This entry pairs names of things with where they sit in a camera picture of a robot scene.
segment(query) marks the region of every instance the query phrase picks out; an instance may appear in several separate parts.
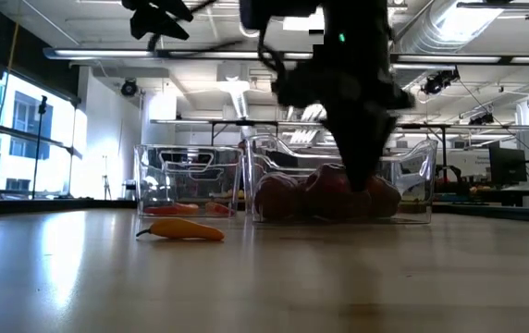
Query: security camera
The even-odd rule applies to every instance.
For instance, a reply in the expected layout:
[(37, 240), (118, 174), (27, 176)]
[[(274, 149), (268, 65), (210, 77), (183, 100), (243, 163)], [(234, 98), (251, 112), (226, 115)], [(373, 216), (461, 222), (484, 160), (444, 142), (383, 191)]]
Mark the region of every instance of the security camera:
[(125, 79), (125, 83), (120, 88), (120, 93), (125, 97), (133, 97), (138, 91), (137, 79)]

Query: wooden table surface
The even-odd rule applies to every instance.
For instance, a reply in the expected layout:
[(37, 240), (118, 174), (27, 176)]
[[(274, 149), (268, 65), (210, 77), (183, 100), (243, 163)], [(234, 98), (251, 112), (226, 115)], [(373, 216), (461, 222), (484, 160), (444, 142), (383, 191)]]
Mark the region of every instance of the wooden table surface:
[(130, 210), (0, 216), (0, 332), (529, 332), (529, 223), (135, 240)]

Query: computer monitor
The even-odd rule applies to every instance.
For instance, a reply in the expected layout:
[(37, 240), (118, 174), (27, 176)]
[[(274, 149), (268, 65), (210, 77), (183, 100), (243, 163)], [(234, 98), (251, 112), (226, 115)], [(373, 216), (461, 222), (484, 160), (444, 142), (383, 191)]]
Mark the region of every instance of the computer monitor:
[(490, 177), (499, 186), (527, 181), (525, 152), (518, 149), (490, 147)]

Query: ceiling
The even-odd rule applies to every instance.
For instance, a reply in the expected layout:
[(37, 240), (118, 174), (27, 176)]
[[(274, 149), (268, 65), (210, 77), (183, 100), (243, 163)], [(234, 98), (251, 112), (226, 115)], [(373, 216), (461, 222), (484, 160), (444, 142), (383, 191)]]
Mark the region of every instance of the ceiling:
[[(427, 1), (404, 0), (408, 8), (392, 16), (394, 30), (398, 32), (402, 29)], [(197, 3), (185, 2), (189, 7)], [(141, 41), (130, 37), (129, 18), (132, 13), (115, 0), (0, 0), (0, 11), (55, 47), (144, 48), (147, 44), (147, 36)], [(529, 20), (523, 18), (526, 14), (525, 11), (506, 11), (482, 34), (465, 45), (460, 53), (529, 55)], [(164, 38), (158, 46), (167, 49), (198, 49), (230, 38), (242, 37), (238, 0), (219, 0), (210, 12), (202, 12), (193, 22), (182, 25), (191, 36), (188, 41)], [(255, 40), (248, 37), (245, 39), (246, 43), (240, 45), (239, 49), (254, 50)], [(279, 20), (269, 24), (266, 40), (282, 51), (311, 51), (313, 43), (322, 42), (320, 36), (310, 36), (307, 31), (284, 31)], [(184, 92), (184, 100), (187, 103), (181, 104), (183, 109), (180, 111), (187, 116), (195, 111), (196, 114), (201, 111), (220, 112), (223, 105), (230, 104), (229, 95), (219, 91), (215, 82), (219, 63), (213, 60), (120, 60), (82, 64), (97, 68), (102, 65), (102, 72), (110, 68), (167, 68)], [(267, 75), (258, 63), (251, 62), (248, 66), (251, 73), (258, 73), (253, 75), (258, 78), (257, 82), (247, 92), (249, 105), (274, 106), (275, 97), (270, 93), (271, 76)], [(419, 103), (415, 110), (403, 111), (402, 120), (453, 122), (459, 120), (460, 113), (478, 107), (476, 100), (482, 104), (492, 104), (495, 107), (494, 115), (501, 122), (514, 120), (514, 102), (525, 98), (529, 93), (529, 67), (464, 66), (459, 70), (465, 87), (456, 83), (442, 95), (430, 97), (428, 101), (426, 96), (418, 92), (418, 84), (410, 84), (408, 88), (412, 93), (418, 94)], [(402, 85), (407, 85), (422, 81), (422, 74), (430, 73), (418, 70), (400, 71), (396, 76)], [(102, 78), (102, 75), (100, 79), (111, 84), (122, 81), (116, 78)], [(140, 79), (140, 85), (147, 90), (160, 90), (162, 83), (159, 78)], [(504, 92), (499, 92), (500, 86), (505, 87)]]

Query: transparent container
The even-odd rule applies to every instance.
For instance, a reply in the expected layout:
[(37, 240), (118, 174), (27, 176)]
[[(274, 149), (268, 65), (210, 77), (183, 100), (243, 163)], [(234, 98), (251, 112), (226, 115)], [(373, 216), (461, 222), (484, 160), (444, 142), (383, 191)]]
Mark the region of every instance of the transparent container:
[[(246, 181), (245, 188), (251, 200), (247, 203), (246, 211), (256, 222), (267, 221), (259, 215), (253, 202), (257, 184), (266, 174), (281, 172), (299, 182), (304, 182), (323, 164), (341, 164), (340, 155), (336, 150), (334, 152), (324, 149), (294, 151), (283, 141), (271, 135), (256, 135), (248, 140), (251, 149), (246, 152), (248, 166), (244, 168), (244, 178), (249, 180)], [(425, 140), (406, 154), (382, 157), (376, 175), (387, 180), (400, 193), (398, 213), (390, 218), (364, 218), (363, 221), (357, 218), (357, 220), (381, 223), (430, 223), (436, 155), (437, 142)], [(283, 158), (291, 161), (282, 166)], [(296, 222), (316, 220), (315, 217), (307, 215), (296, 215), (294, 219)]]
[(242, 151), (230, 147), (135, 147), (139, 228), (152, 219), (236, 216)]

